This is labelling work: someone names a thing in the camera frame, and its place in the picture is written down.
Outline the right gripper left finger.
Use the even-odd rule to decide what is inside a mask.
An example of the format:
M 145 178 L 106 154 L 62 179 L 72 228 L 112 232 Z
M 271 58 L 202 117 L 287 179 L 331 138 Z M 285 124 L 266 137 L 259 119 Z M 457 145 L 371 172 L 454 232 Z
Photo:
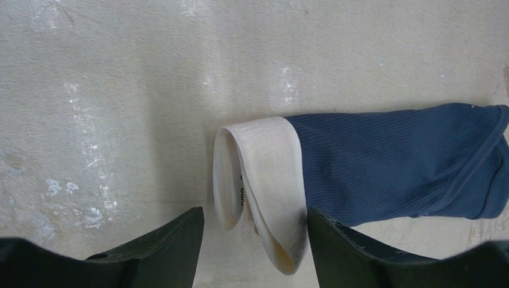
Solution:
M 192 287 L 203 229 L 203 209 L 194 207 L 85 260 L 1 238 L 1 287 Z

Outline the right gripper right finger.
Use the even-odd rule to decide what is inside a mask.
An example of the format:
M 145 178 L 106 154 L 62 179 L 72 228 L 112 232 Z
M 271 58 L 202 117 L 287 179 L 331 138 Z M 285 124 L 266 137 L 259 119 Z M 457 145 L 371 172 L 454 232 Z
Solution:
M 314 208 L 307 227 L 320 287 L 508 287 L 508 241 L 439 260 L 384 244 Z

